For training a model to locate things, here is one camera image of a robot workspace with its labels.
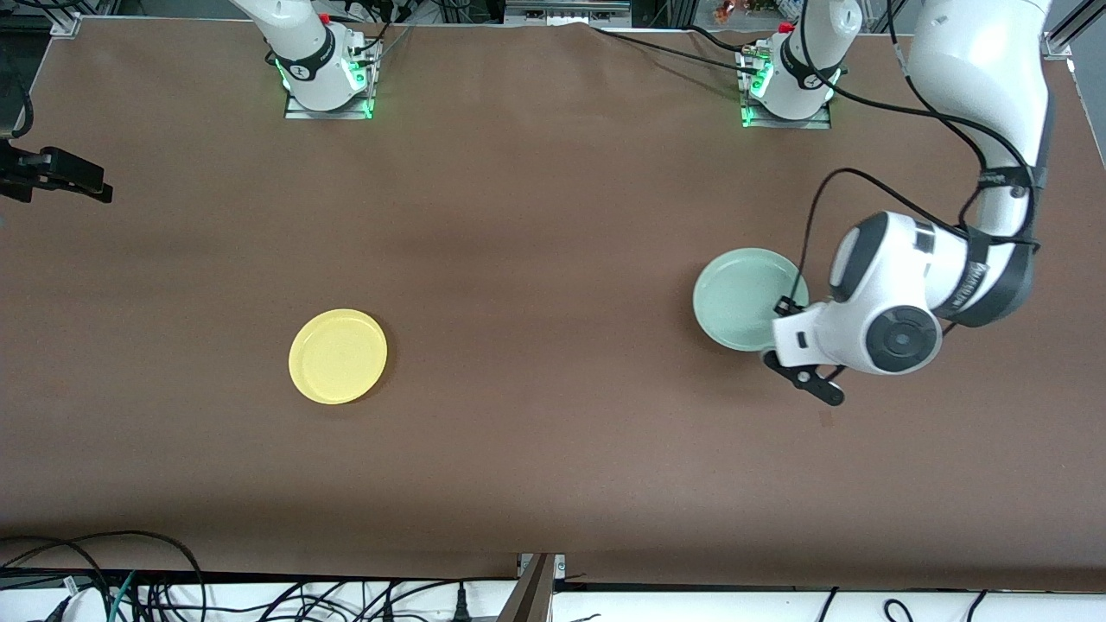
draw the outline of wire bundle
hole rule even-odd
[[[81,546],[82,542],[87,542],[90,540],[122,537],[152,539],[165,542],[177,549],[185,557],[185,559],[188,560],[188,564],[191,567],[191,572],[196,577],[196,585],[198,585],[200,591],[200,603],[182,604],[174,602],[171,589],[175,585],[164,572],[132,571],[126,574],[118,572],[105,572],[100,563],[97,563],[96,560],[88,554],[84,547]],[[58,582],[65,577],[80,574],[72,570],[34,570],[28,572],[18,568],[18,564],[30,561],[41,553],[60,548],[66,548],[79,554],[88,566],[90,570],[84,573],[88,583],[82,587],[81,591],[94,591],[100,594],[104,605],[104,613],[108,622],[116,622],[116,620],[122,620],[123,622],[191,622],[194,619],[181,615],[184,612],[198,612],[199,622],[205,622],[208,612],[260,612],[257,618],[258,622],[334,622],[332,616],[340,618],[342,622],[373,622],[374,620],[382,618],[387,622],[395,619],[416,619],[420,622],[427,622],[424,618],[415,613],[397,612],[394,610],[394,605],[413,597],[414,594],[444,585],[452,585],[470,581],[503,580],[502,578],[477,577],[463,580],[436,581],[413,588],[398,595],[393,595],[393,590],[399,585],[399,582],[394,581],[388,585],[388,589],[385,592],[382,592],[369,602],[363,602],[359,607],[340,602],[334,598],[334,593],[336,591],[345,585],[355,583],[355,581],[336,582],[320,595],[304,592],[304,588],[306,588],[312,581],[299,581],[288,588],[271,602],[244,609],[231,609],[215,607],[208,603],[208,585],[205,582],[204,572],[200,569],[196,557],[182,542],[161,533],[143,530],[121,530],[104,531],[71,539],[53,538],[48,536],[11,536],[0,538],[0,546],[15,542],[43,543],[7,560],[3,564],[0,564],[0,577],[18,574],[38,578],[13,583],[0,589],[12,590],[42,585],[44,583]],[[365,583],[362,581],[363,601],[364,589]],[[281,609],[282,605],[296,602],[300,603],[300,607],[294,614],[278,614],[278,610]]]

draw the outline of brown tabletop surface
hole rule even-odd
[[[293,122],[265,50],[215,21],[53,43],[19,145],[103,165],[116,198],[2,205],[0,531],[155,529],[228,571],[549,550],[593,581],[1106,587],[1106,174],[1064,63],[1030,301],[917,373],[846,373],[831,410],[707,338],[692,283],[733,248],[797,259],[838,166],[954,218],[974,160],[938,123],[836,101],[828,132],[742,128],[730,71],[582,25],[417,28],[376,118]],[[847,61],[911,103],[886,39]],[[880,209],[834,183],[813,296]],[[390,359],[322,406],[288,352],[335,308]]]

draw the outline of black cable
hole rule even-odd
[[[956,227],[953,227],[953,226],[951,226],[951,225],[942,221],[940,218],[937,218],[936,216],[933,216],[932,214],[930,214],[926,209],[922,209],[916,203],[914,203],[910,199],[906,198],[898,190],[896,190],[895,188],[891,188],[887,184],[884,184],[883,182],[880,182],[879,179],[877,179],[875,176],[873,176],[873,175],[870,175],[868,173],[865,173],[864,170],[860,170],[858,168],[852,168],[852,167],[847,167],[847,166],[843,167],[843,168],[837,168],[837,169],[831,172],[828,175],[825,176],[825,178],[822,179],[822,183],[818,184],[817,191],[814,193],[814,199],[811,200],[811,209],[806,214],[806,227],[803,230],[803,247],[802,247],[802,251],[800,252],[800,256],[799,256],[799,272],[795,274],[795,280],[794,280],[794,282],[791,286],[790,298],[792,300],[794,300],[795,293],[799,291],[799,281],[800,281],[801,277],[803,276],[803,270],[806,268],[806,253],[807,253],[807,250],[808,250],[810,243],[811,243],[811,230],[813,229],[813,226],[814,226],[814,212],[817,211],[818,203],[822,200],[822,195],[823,195],[823,193],[825,193],[826,186],[830,185],[830,182],[832,182],[833,178],[837,177],[838,175],[846,175],[846,174],[848,174],[848,175],[855,175],[855,176],[857,176],[857,177],[859,177],[859,178],[862,178],[862,179],[870,183],[872,185],[876,186],[877,188],[879,188],[884,193],[888,194],[889,196],[891,196],[893,198],[895,198],[896,200],[898,200],[901,205],[904,205],[905,207],[907,207],[911,211],[918,214],[919,216],[926,218],[927,220],[932,221],[935,225],[937,225],[938,227],[941,227],[942,229],[949,231],[953,236],[957,236],[959,238],[964,238],[967,236],[967,234],[964,234],[963,231],[961,231],[961,230],[957,229]]]
[[[296,590],[299,590],[300,588],[302,588],[305,584],[306,584],[305,581],[299,582],[299,583],[293,583],[291,588],[284,590],[281,593],[281,595],[276,597],[276,600],[274,600],[273,602],[269,603],[265,607],[265,611],[264,611],[264,613],[261,614],[261,618],[258,619],[258,622],[267,622],[269,620],[269,616],[272,615],[274,611],[276,611],[276,608],[280,607],[282,602],[284,602],[285,600],[288,600],[288,598],[290,595],[292,595],[293,592],[295,592]]]
[[[48,548],[66,547],[66,548],[69,548],[71,550],[73,550],[79,556],[81,556],[84,559],[85,563],[87,563],[88,567],[92,569],[92,576],[93,576],[93,578],[92,578],[92,584],[100,592],[101,599],[104,601],[104,614],[107,615],[109,613],[109,611],[112,609],[112,599],[111,599],[109,590],[107,588],[107,579],[104,577],[103,569],[101,569],[100,564],[96,563],[96,560],[93,559],[93,557],[91,554],[88,554],[88,551],[84,550],[82,547],[79,547],[76,543],[74,543],[74,542],[72,542],[70,540],[63,540],[61,538],[53,538],[53,537],[50,537],[50,536],[8,536],[6,538],[0,538],[0,545],[7,543],[7,542],[19,542],[19,541],[28,541],[28,540],[30,540],[30,541],[45,541],[45,542],[51,542],[51,545]],[[35,554],[38,554],[38,552],[41,552],[41,551],[39,551],[38,549],[31,549],[28,552],[24,552],[22,554],[15,556],[14,558],[12,558],[12,559],[6,561],[4,563],[0,564],[0,569],[6,569],[6,568],[10,567],[12,564],[20,563],[21,561],[24,561],[25,559],[31,559],[32,557],[34,557]]]
[[[380,32],[377,33],[376,37],[374,37],[372,40],[369,40],[367,43],[365,43],[361,48],[354,48],[353,53],[354,54],[359,54],[359,53],[368,50],[373,45],[376,45],[377,43],[379,43],[380,41],[383,41],[384,40],[384,33],[388,31],[388,27],[389,25],[392,25],[392,22],[384,22],[384,28],[380,29]]]
[[[307,618],[305,615],[274,615],[272,618],[267,618],[267,620],[269,622],[276,622],[278,620],[294,620],[295,622],[326,622],[325,620]]]
[[[755,40],[753,40],[752,43],[745,43],[744,45],[730,45],[726,41],[722,41],[721,39],[714,37],[709,30],[698,27],[693,23],[688,24],[681,28],[680,30],[688,32],[698,32],[699,34],[703,35],[707,39],[707,41],[710,41],[714,45],[718,45],[719,48],[728,50],[730,52],[740,52],[742,49],[744,49],[745,45],[751,45],[752,43],[757,42]]]
[[[76,542],[83,542],[83,541],[86,541],[86,540],[95,540],[95,539],[100,539],[100,538],[117,538],[117,537],[126,537],[126,536],[137,536],[137,537],[140,537],[140,538],[149,538],[149,539],[153,539],[153,540],[158,540],[158,541],[165,542],[167,545],[170,545],[171,547],[174,547],[175,549],[177,549],[178,551],[180,551],[180,553],[185,556],[185,559],[188,560],[188,564],[191,566],[192,571],[196,573],[196,580],[199,583],[199,588],[200,588],[200,601],[201,601],[201,604],[205,608],[207,608],[207,585],[204,582],[204,572],[200,570],[199,562],[196,561],[196,556],[192,554],[192,551],[189,550],[188,547],[186,547],[184,545],[184,542],[181,542],[181,541],[179,541],[179,540],[177,540],[175,538],[170,538],[169,536],[165,536],[163,533],[157,533],[155,531],[144,531],[144,530],[140,530],[140,529],[123,529],[123,530],[118,530],[118,531],[102,531],[100,533],[90,533],[88,536],[81,536],[81,537],[77,537],[77,538],[69,539],[69,540],[62,540],[62,539],[59,539],[59,538],[35,537],[36,539],[48,540],[48,541],[51,541],[52,543],[50,543],[50,545],[43,545],[43,546],[41,546],[41,547],[39,547],[36,549],[32,549],[32,550],[30,550],[30,551],[28,551],[28,552],[25,552],[25,553],[23,553],[23,554],[21,554],[19,557],[15,557],[15,558],[9,560],[8,562],[3,563],[2,566],[0,566],[0,568],[11,566],[12,563],[19,563],[19,562],[22,562],[22,561],[27,561],[27,560],[33,558],[34,556],[36,556],[36,554],[39,554],[41,552],[49,551],[49,550],[58,548],[58,547],[70,547],[70,548],[73,548],[73,545],[75,545]],[[18,540],[18,539],[27,539],[27,538],[28,538],[27,536],[11,536],[11,537],[8,537],[8,538],[0,538],[0,543],[3,543],[6,541]],[[205,611],[200,611],[200,622],[205,622],[206,619],[207,619],[207,613]]]
[[[19,127],[12,127],[11,129],[12,138],[21,138],[34,126],[34,104],[31,103],[31,92],[23,84],[23,79],[20,77],[19,70],[15,69],[15,62],[12,60],[11,53],[2,43],[0,43],[0,54],[3,54],[4,62],[11,71],[11,77],[15,81],[15,86],[19,87],[20,97],[23,99],[23,123]]]
[[[134,592],[134,595],[131,595],[129,598],[131,598],[131,613],[134,615],[135,620],[136,621],[146,620],[146,622],[156,622],[154,620],[154,610],[149,608],[149,595],[148,595],[149,591],[147,590],[147,597],[146,597],[147,605],[143,607],[142,600],[139,598],[140,594],[138,592],[138,582],[132,581],[127,590],[128,592]]]
[[[388,588],[387,588],[387,590],[385,590],[385,591],[380,592],[379,594],[376,594],[376,597],[375,597],[375,598],[374,598],[373,600],[368,601],[368,604],[366,604],[366,605],[365,605],[365,607],[364,607],[364,608],[363,608],[363,609],[361,610],[361,613],[358,613],[358,614],[357,614],[357,616],[353,619],[353,622],[358,622],[358,621],[363,620],[363,619],[365,618],[365,615],[366,615],[366,614],[368,614],[368,610],[369,610],[369,609],[373,609],[373,605],[375,605],[375,604],[376,604],[377,602],[379,602],[379,601],[380,601],[380,599],[383,599],[383,598],[387,597],[387,598],[388,598],[388,599],[390,600],[390,598],[392,598],[392,595],[390,595],[390,594],[392,594],[392,589],[393,589],[393,588],[395,588],[395,587],[396,587],[396,585],[398,585],[398,584],[399,584],[399,583],[398,583],[398,582],[396,582],[396,581],[389,581],[389,582],[388,582]],[[440,583],[438,583],[438,584],[439,584],[439,585],[448,585],[448,584],[449,584],[449,582],[448,582],[448,581],[441,581],[441,582],[440,582]]]
[[[460,582],[472,583],[472,582],[476,582],[476,581],[504,581],[504,580],[505,579],[502,578],[502,577],[472,577],[472,578],[468,578],[468,579],[451,579],[451,580],[446,580],[446,581],[435,581],[434,583],[427,583],[426,585],[419,585],[418,588],[415,588],[414,590],[404,592],[404,593],[399,594],[398,597],[393,598],[392,599],[392,603],[395,604],[395,603],[397,603],[397,602],[406,599],[407,597],[415,595],[415,594],[417,594],[419,592],[425,592],[426,590],[432,590],[435,588],[440,588],[442,585],[451,585],[453,583],[460,583]],[[353,619],[353,622],[361,622],[361,621],[371,622],[372,620],[375,620],[377,616],[379,616],[380,614],[383,614],[384,613],[384,609],[382,608],[376,613],[369,615],[368,618],[365,618],[365,614],[368,613],[368,610],[372,609],[373,605],[375,605],[377,602],[379,602],[384,598],[385,593],[386,592],[380,592],[376,598],[374,598],[372,601],[369,601],[369,603],[357,615],[357,618]]]
[[[331,611],[333,613],[337,613],[338,615],[342,616],[342,620],[344,620],[345,622],[349,622],[349,619],[346,618],[345,613],[343,613],[342,611],[340,611],[338,608],[345,609],[346,611],[348,611],[353,615],[357,615],[357,613],[355,611],[353,611],[352,609],[348,609],[348,608],[346,608],[344,605],[338,605],[337,603],[335,603],[333,601],[326,600],[326,597],[328,597],[328,595],[333,594],[334,592],[338,591],[338,589],[341,589],[343,585],[346,585],[347,583],[348,583],[348,581],[342,581],[342,582],[335,583],[328,590],[326,590],[325,592],[323,592],[322,595],[319,595],[319,597],[314,597],[312,594],[303,594],[301,592],[300,598],[304,600],[303,605],[300,607],[301,614],[302,615],[309,615],[311,613],[312,609],[314,609],[315,607],[322,607],[323,609],[327,609],[328,611]],[[307,599],[312,599],[312,601],[313,601],[310,607],[306,603]]]
[[[902,48],[898,43],[898,33],[895,32],[895,14],[894,14],[895,11],[893,10],[894,1],[895,0],[887,0],[887,32],[891,37],[891,45],[895,46],[895,55],[901,61]],[[910,77],[910,74],[907,72],[906,63],[900,62],[900,68],[902,69],[902,76],[906,79],[906,85],[910,87],[910,92],[914,93],[914,96],[918,99],[918,102],[922,106],[925,106],[927,111],[936,113],[937,108],[931,106],[929,102],[926,101],[926,97],[922,97],[921,93],[918,92],[918,87],[914,85],[914,79]],[[972,153],[975,154],[975,159],[979,160],[980,170],[985,170],[988,166],[987,166],[987,157],[983,155],[983,149],[980,149],[979,145],[977,145],[974,141],[969,138],[968,135],[964,134],[963,131],[961,131],[959,127],[952,125],[951,122],[946,121],[943,118],[940,118],[938,121],[940,121],[942,125],[948,127],[953,134],[956,134],[961,141],[963,141],[969,148],[971,148]]]
[[[979,593],[978,597],[975,597],[975,600],[972,601],[971,607],[968,608],[968,619],[966,620],[966,622],[971,622],[972,618],[975,618],[975,608],[979,607],[979,603],[983,602],[983,597],[985,595],[987,595],[987,590],[983,590]]]
[[[950,324],[948,330],[952,330],[952,326],[956,325],[957,324]],[[971,607],[968,608],[968,616],[964,619],[966,622],[972,622],[972,619],[975,616],[975,608],[979,607],[979,603],[983,601],[983,597],[985,595],[987,595],[987,590],[983,590],[979,593],[979,595],[975,597],[975,600],[972,601]],[[899,609],[902,610],[902,613],[906,614],[906,622],[914,622],[914,615],[910,615],[910,610],[907,609],[906,604],[904,604],[902,601],[898,599],[887,599],[884,601],[884,618],[887,619],[887,622],[902,622],[901,620],[891,615],[893,605],[898,607]]]
[[[837,595],[837,590],[839,590],[839,589],[841,588],[832,588],[830,590],[830,595],[826,597],[826,602],[822,605],[822,613],[818,614],[818,621],[817,622],[825,622],[826,621],[826,613],[830,613],[830,603],[833,602],[833,598]]]
[[[844,371],[847,370],[847,369],[848,367],[846,367],[845,365],[837,365],[836,367],[834,367],[834,370],[832,372],[830,372],[830,375],[827,375],[826,377],[824,377],[822,380],[824,380],[826,382],[833,382],[834,380],[837,379],[837,376],[839,376],[842,373],[844,373]]]
[[[176,603],[173,602],[173,600],[169,597],[169,588],[170,588],[170,585],[166,584],[164,587],[164,590],[159,591],[159,590],[157,590],[157,587],[155,587],[152,590],[149,597],[147,598],[147,602],[148,602],[147,607],[149,609],[161,611],[161,612],[171,611],[177,616],[177,619],[181,620],[181,622],[189,622],[189,621],[188,621],[187,618],[184,618],[182,615],[180,615],[180,613],[179,613],[180,611],[200,611],[200,610],[205,610],[206,609],[206,611],[221,612],[221,613],[250,613],[250,612],[253,612],[253,611],[261,611],[263,609],[269,609],[270,607],[273,605],[273,603],[270,602],[270,603],[259,604],[259,605],[255,605],[255,607],[247,607],[247,608],[241,608],[241,609],[232,609],[232,608],[227,608],[227,607],[207,607],[207,608],[202,608],[202,607],[199,607],[199,605],[176,604]],[[295,589],[302,589],[302,585],[298,584]],[[160,594],[165,595],[165,604],[161,604]],[[327,611],[330,611],[332,613],[336,613],[336,614],[341,615],[343,620],[349,620],[345,615],[345,613],[349,613],[349,614],[356,615],[356,612],[354,610],[349,609],[347,605],[344,605],[344,604],[342,604],[340,602],[336,602],[336,601],[333,601],[333,600],[328,600],[328,599],[326,599],[324,597],[316,597],[316,595],[313,595],[313,594],[291,594],[290,592],[285,592],[284,594],[281,594],[280,597],[278,597],[278,600],[275,601],[275,604],[276,604],[276,607],[280,607],[281,604],[283,604],[285,602],[294,601],[294,600],[302,600],[303,601],[303,604],[300,607],[300,611],[299,611],[299,613],[296,613],[296,615],[305,615],[306,613],[310,613],[310,609],[307,611],[304,611],[304,607],[307,607],[309,603],[310,603],[310,605],[312,608],[315,607],[315,605],[317,605],[317,607],[321,607],[321,608],[323,608],[323,609],[325,609],[325,610],[327,610]]]
[[[757,70],[754,70],[752,68],[738,66],[738,65],[732,64],[732,63],[723,63],[722,61],[716,61],[713,59],[707,59],[707,58],[703,58],[703,56],[697,56],[695,54],[689,54],[687,52],[681,52],[679,50],[672,50],[671,48],[665,48],[664,45],[657,45],[656,43],[649,43],[648,41],[641,41],[640,39],[634,39],[634,38],[630,38],[630,37],[618,34],[617,32],[608,32],[606,30],[601,30],[601,29],[597,29],[597,28],[593,29],[593,30],[595,30],[595,32],[599,32],[599,33],[606,34],[607,37],[613,37],[615,39],[622,39],[623,41],[628,41],[630,43],[637,43],[638,45],[645,45],[646,48],[653,48],[654,50],[659,50],[661,52],[668,52],[669,54],[676,54],[677,56],[684,56],[685,59],[691,59],[692,61],[699,61],[700,63],[707,63],[709,65],[726,68],[728,70],[732,70],[732,71],[735,71],[738,73],[748,73],[750,75],[753,75],[753,74],[757,73]]]
[[[902,613],[906,613],[906,622],[914,622],[914,615],[910,615],[910,610],[907,609],[906,605],[902,604],[902,601],[898,599],[887,599],[884,601],[884,618],[887,619],[887,622],[902,622],[901,620],[898,620],[894,615],[891,615],[893,604],[897,604],[899,609],[902,610]]]
[[[963,207],[961,207],[960,211],[957,214],[957,227],[967,230],[968,222],[964,221],[964,217],[968,216],[968,210],[971,209],[972,204],[975,203],[975,199],[979,198],[979,194],[982,191],[983,188],[975,186],[975,190],[972,191],[971,196],[968,197],[968,200],[964,201]]]
[[[384,590],[384,614],[382,618],[384,622],[394,622],[396,619],[395,611],[392,609],[392,583],[388,583],[387,589]]]

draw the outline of green led light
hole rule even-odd
[[[752,84],[752,94],[754,97],[764,96],[764,91],[768,89],[768,82],[772,80],[772,63],[764,63],[764,68],[757,72],[760,80],[754,80]]]

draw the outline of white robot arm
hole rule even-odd
[[[810,0],[810,10],[838,1]],[[831,269],[832,300],[773,321],[770,367],[800,388],[841,403],[844,395],[815,372],[817,365],[909,373],[937,356],[938,318],[982,326],[1025,301],[1035,250],[1029,241],[1030,201],[1044,185],[1051,121],[1040,56],[1050,3],[925,3],[907,63],[919,93],[937,111],[1003,136],[1032,165],[1032,178],[1010,149],[966,128],[988,164],[974,227],[946,229],[889,211],[854,227]]]
[[[324,23],[311,0],[230,0],[258,24],[289,93],[304,107],[331,111],[367,87],[364,34]]]

